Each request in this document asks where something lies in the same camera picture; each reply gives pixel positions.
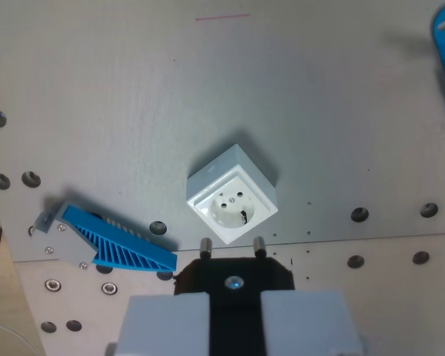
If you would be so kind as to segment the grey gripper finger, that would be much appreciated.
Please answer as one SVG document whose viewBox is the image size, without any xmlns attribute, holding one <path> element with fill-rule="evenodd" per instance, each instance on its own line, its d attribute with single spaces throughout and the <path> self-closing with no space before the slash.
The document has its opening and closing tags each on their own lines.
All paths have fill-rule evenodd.
<svg viewBox="0 0 445 356">
<path fill-rule="evenodd" d="M 131 297 L 116 354 L 209 355 L 209 295 L 200 292 Z"/>
<path fill-rule="evenodd" d="M 359 355 L 360 335 L 338 291 L 264 291 L 267 355 Z"/>
</svg>

